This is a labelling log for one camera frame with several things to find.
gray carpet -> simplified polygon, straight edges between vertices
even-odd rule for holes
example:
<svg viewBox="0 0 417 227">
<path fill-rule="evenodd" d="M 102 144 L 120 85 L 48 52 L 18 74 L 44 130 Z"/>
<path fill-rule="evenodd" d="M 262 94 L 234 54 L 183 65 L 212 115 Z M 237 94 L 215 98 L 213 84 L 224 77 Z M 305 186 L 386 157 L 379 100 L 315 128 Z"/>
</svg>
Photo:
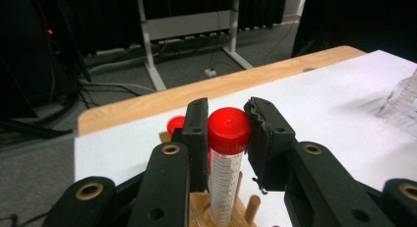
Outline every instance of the gray carpet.
<svg viewBox="0 0 417 227">
<path fill-rule="evenodd" d="M 298 24 L 240 31 L 237 52 L 253 66 L 262 66 L 290 58 Z M 222 50 L 228 34 L 190 38 L 161 43 L 153 47 L 156 68 L 168 88 L 203 81 L 205 69 L 218 76 L 243 71 Z M 144 67 L 144 51 L 133 48 L 123 52 L 89 57 L 95 83 L 132 84 L 153 89 Z M 115 86 L 84 86 L 87 103 L 79 101 L 62 117 L 49 125 L 56 130 L 74 130 L 73 134 L 49 141 L 26 140 L 0 147 L 0 218 L 17 214 L 20 223 L 45 213 L 74 181 L 74 137 L 77 117 L 88 107 L 132 98 L 131 92 Z M 151 90 L 129 86 L 137 94 Z M 58 110 L 56 104 L 37 108 L 39 116 Z M 40 226 L 42 219 L 29 226 Z M 0 221 L 0 226 L 11 226 Z"/>
</svg>

white metal frame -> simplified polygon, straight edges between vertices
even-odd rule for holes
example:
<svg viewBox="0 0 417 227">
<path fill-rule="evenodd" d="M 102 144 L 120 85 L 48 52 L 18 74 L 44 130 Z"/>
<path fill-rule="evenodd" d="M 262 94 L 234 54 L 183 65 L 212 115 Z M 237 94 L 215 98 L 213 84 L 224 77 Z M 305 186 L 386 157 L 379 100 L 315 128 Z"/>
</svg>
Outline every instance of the white metal frame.
<svg viewBox="0 0 417 227">
<path fill-rule="evenodd" d="M 165 90 L 166 86 L 153 63 L 150 41 L 167 37 L 181 36 L 199 32 L 215 31 L 230 28 L 230 44 L 223 50 L 244 69 L 253 66 L 236 53 L 236 39 L 239 19 L 239 0 L 232 0 L 232 10 L 203 14 L 186 15 L 162 19 L 147 20 L 144 0 L 138 0 L 141 17 L 142 35 L 144 37 L 145 51 L 147 53 L 147 67 L 150 79 L 157 91 Z"/>
</svg>

wooden table edge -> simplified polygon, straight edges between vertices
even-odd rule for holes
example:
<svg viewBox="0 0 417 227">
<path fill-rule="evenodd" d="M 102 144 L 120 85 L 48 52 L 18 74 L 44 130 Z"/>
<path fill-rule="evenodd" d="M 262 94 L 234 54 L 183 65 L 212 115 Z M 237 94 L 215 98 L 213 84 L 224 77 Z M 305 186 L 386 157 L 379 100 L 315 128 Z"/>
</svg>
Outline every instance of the wooden table edge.
<svg viewBox="0 0 417 227">
<path fill-rule="evenodd" d="M 79 135 L 108 129 L 186 106 L 201 97 L 213 99 L 248 87 L 294 76 L 366 53 L 350 46 L 307 54 L 254 69 L 131 98 L 83 112 L 78 118 Z"/>
</svg>

red tube cap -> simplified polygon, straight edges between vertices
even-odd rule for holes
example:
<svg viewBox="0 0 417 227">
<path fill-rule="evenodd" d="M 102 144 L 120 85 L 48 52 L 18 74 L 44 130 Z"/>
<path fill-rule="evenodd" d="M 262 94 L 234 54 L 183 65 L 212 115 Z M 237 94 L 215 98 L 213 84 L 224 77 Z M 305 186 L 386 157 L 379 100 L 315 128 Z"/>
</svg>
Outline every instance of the red tube cap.
<svg viewBox="0 0 417 227">
<path fill-rule="evenodd" d="M 225 107 L 208 117 L 208 145 L 220 154 L 234 155 L 242 152 L 250 134 L 248 116 L 240 109 Z"/>
<path fill-rule="evenodd" d="M 169 120 L 166 125 L 166 130 L 168 131 L 169 136 L 172 137 L 176 128 L 184 127 L 185 116 L 176 116 Z"/>
</svg>

tube with red cap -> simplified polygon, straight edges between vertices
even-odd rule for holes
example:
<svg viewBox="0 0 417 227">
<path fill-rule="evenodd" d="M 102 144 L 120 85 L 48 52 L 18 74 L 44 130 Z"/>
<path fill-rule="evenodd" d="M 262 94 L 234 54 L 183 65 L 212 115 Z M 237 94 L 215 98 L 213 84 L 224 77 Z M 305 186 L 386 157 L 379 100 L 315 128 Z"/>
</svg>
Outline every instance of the tube with red cap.
<svg viewBox="0 0 417 227">
<path fill-rule="evenodd" d="M 240 109 L 225 107 L 208 117 L 210 205 L 217 226 L 226 226 L 231 220 L 240 163 L 250 134 L 248 117 Z"/>
</svg>

